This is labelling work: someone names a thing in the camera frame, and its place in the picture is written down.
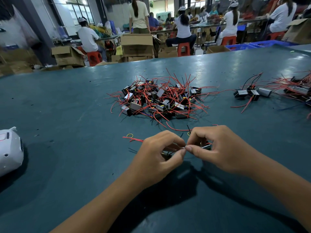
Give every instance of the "fingernail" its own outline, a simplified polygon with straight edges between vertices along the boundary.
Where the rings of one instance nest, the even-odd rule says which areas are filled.
[[[188,145],[185,146],[185,149],[188,151],[188,152],[192,152],[192,148]]]

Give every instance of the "blue plastic crate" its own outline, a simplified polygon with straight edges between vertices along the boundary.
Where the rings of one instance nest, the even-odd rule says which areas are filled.
[[[277,41],[277,40],[269,40],[269,41],[249,43],[249,45],[251,45],[251,46],[260,46],[260,47],[269,47],[269,46],[273,46],[274,44],[278,44],[281,46],[296,46],[297,45],[295,43],[282,42],[282,41]]]
[[[228,46],[226,46],[226,47],[227,47],[230,51],[258,48],[258,47],[256,47],[256,46],[251,46],[251,45],[248,45],[248,44],[228,45]]]

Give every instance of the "standing woman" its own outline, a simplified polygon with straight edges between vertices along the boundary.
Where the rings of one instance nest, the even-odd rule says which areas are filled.
[[[166,45],[170,47],[172,44],[189,43],[190,49],[192,49],[196,41],[196,34],[190,32],[190,21],[186,15],[186,7],[180,7],[178,15],[179,17],[174,20],[173,24],[173,29],[177,27],[177,36],[176,38],[166,39]]]
[[[224,37],[236,36],[236,32],[238,31],[238,21],[240,18],[240,12],[238,11],[239,3],[234,1],[231,3],[229,9],[221,21],[220,24],[223,24],[226,21],[226,28],[219,34],[219,37],[216,41],[217,45],[221,45],[222,39]]]
[[[132,0],[132,3],[129,5],[129,10],[130,10],[129,14],[130,32],[132,33],[132,24],[133,24],[133,33],[135,34],[150,33],[149,20],[148,20],[149,13],[146,4],[139,0]]]
[[[276,8],[269,16],[268,21],[262,25],[260,32],[261,40],[266,40],[267,35],[287,30],[287,26],[293,20],[297,4],[293,0],[281,0],[282,5]]]

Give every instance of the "white t-shirt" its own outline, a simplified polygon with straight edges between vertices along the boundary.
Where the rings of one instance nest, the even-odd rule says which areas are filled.
[[[238,11],[238,22],[233,25],[233,12],[229,11],[225,14],[224,20],[226,20],[226,28],[223,30],[224,37],[236,36],[236,32],[238,31],[239,18],[240,12]]]
[[[288,24],[293,20],[296,9],[297,4],[293,2],[293,10],[290,16],[288,16],[287,3],[276,8],[270,16],[270,19],[274,19],[274,23],[270,25],[270,31],[272,33],[285,31]]]
[[[176,24],[177,27],[177,37],[181,39],[185,39],[191,36],[190,32],[190,25],[182,25],[180,22],[180,16],[175,18],[174,24]]]
[[[82,48],[86,52],[98,51],[98,46],[94,39],[98,40],[99,36],[96,32],[88,27],[82,27],[78,30],[79,38],[81,39]]]
[[[136,1],[138,7],[138,17],[134,15],[132,3],[129,4],[129,17],[133,19],[133,28],[147,28],[145,16],[148,16],[148,10],[146,4],[142,1]]]

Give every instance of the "ponytail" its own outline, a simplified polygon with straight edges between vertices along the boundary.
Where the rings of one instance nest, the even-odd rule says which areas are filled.
[[[232,8],[233,13],[233,26],[235,26],[238,23],[238,8]]]
[[[288,16],[290,16],[290,14],[292,13],[293,11],[293,0],[283,0],[283,3],[287,4],[287,7],[288,7]]]
[[[134,15],[136,18],[138,18],[138,6],[136,0],[132,0],[132,7],[134,10]]]
[[[186,11],[178,11],[178,14],[180,15],[179,19],[182,25],[189,26],[190,20],[188,16],[186,16]]]

